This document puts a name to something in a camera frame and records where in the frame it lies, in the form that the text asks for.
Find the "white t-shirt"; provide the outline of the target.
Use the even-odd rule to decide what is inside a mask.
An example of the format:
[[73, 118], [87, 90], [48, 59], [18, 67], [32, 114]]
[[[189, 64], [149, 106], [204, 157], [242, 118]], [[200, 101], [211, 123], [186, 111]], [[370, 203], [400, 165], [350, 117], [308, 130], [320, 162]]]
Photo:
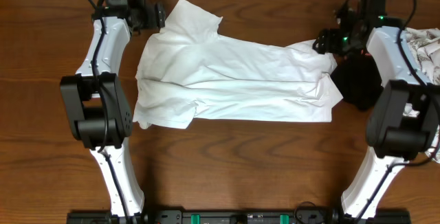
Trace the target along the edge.
[[222, 19], [179, 0], [148, 39], [135, 75], [134, 121], [187, 128], [195, 118], [330, 122], [342, 94], [336, 60], [312, 41], [287, 47], [220, 35]]

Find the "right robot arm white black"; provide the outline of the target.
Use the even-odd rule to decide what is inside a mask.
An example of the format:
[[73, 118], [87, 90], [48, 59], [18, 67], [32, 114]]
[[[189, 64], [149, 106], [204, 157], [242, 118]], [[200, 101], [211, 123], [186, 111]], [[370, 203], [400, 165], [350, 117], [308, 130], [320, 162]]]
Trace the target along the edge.
[[380, 210], [377, 204], [397, 174], [416, 167], [418, 154], [432, 146], [439, 127], [439, 87], [417, 68], [401, 19], [377, 6], [357, 11], [343, 6], [336, 19], [339, 27], [321, 31], [313, 48], [341, 56], [369, 53], [372, 74], [379, 76], [383, 90], [366, 125], [365, 158], [327, 222], [410, 223], [408, 210]]

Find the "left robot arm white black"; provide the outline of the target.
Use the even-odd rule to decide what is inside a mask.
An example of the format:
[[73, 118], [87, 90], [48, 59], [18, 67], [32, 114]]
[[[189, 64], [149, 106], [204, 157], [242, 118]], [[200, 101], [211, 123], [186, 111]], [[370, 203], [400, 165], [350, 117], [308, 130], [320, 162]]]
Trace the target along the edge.
[[60, 81], [71, 133], [97, 161], [107, 187], [108, 212], [77, 212], [68, 223], [148, 223], [144, 193], [129, 152], [133, 114], [119, 70], [133, 33], [165, 26], [160, 3], [98, 0], [92, 3], [93, 38], [82, 65]]

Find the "black garment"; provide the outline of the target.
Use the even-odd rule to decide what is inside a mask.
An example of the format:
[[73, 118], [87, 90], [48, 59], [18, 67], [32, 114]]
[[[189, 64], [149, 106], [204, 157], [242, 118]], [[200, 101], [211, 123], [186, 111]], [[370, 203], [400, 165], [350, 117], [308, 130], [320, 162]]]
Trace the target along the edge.
[[331, 79], [343, 100], [367, 111], [383, 92], [382, 79], [372, 56], [351, 53], [331, 73]]

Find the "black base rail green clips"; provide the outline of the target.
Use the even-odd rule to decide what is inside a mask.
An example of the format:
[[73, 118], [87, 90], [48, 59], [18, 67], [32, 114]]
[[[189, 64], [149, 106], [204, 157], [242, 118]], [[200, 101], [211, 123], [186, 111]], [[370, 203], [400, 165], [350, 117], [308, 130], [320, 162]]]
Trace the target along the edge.
[[342, 215], [342, 210], [303, 205], [293, 212], [188, 212], [163, 210], [146, 214], [135, 214], [126, 222], [125, 217], [111, 215], [110, 212], [72, 212], [67, 214], [68, 224], [110, 224], [110, 223], [150, 223], [150, 224], [411, 224], [407, 210], [379, 210], [373, 218], [355, 221]]

